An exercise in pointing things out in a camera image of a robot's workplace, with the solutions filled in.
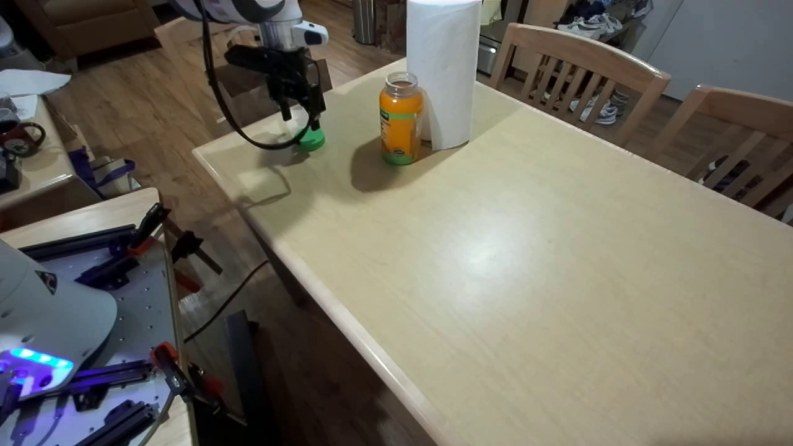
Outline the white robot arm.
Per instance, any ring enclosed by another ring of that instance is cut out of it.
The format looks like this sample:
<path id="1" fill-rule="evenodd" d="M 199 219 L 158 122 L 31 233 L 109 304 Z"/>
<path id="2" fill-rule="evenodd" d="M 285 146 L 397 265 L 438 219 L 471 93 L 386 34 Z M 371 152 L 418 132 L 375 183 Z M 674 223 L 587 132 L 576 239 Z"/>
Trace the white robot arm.
<path id="1" fill-rule="evenodd" d="M 329 39 L 326 26 L 302 15 L 300 0 L 178 0 L 207 34 L 208 26 L 252 26 L 262 33 L 261 45 L 230 45 L 225 62 L 265 79 L 271 100 L 282 117 L 298 101 L 307 112 L 307 126 L 321 126 L 326 98 L 321 83 L 309 79 L 318 59 L 309 54 Z"/>

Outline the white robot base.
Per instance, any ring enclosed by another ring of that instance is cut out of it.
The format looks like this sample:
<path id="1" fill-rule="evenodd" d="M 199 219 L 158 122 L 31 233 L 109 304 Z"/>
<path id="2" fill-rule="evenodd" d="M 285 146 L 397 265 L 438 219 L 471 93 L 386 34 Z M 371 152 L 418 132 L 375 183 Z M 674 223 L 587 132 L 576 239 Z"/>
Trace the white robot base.
<path id="1" fill-rule="evenodd" d="M 0 244 L 0 364 L 19 400 L 54 394 L 91 359 L 120 304 Z"/>

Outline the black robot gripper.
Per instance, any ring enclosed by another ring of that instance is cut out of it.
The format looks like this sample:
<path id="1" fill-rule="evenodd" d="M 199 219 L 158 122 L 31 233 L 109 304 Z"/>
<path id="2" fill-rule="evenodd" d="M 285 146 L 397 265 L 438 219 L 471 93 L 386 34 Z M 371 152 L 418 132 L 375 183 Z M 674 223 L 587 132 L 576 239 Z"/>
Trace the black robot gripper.
<path id="1" fill-rule="evenodd" d="M 265 78 L 271 98 L 281 107 L 285 122 L 293 120 L 293 105 L 304 105 L 307 125 L 321 126 L 326 112 L 326 95 L 321 89 L 321 70 L 307 50 L 269 50 L 230 45 L 225 59 L 235 67 L 261 72 Z"/>

